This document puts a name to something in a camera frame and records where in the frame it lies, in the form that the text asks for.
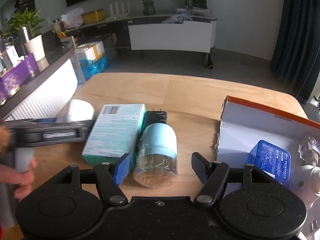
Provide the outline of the person's left hand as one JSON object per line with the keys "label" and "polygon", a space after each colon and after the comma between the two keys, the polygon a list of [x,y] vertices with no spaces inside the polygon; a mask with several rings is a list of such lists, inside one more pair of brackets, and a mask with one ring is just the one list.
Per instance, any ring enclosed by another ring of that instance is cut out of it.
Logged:
{"label": "person's left hand", "polygon": [[[5,155],[10,139],[9,130],[1,126],[1,157]],[[32,192],[32,183],[35,176],[33,168],[37,166],[35,157],[29,161],[27,172],[21,173],[7,165],[1,164],[1,183],[15,185],[14,198],[21,201]]]}

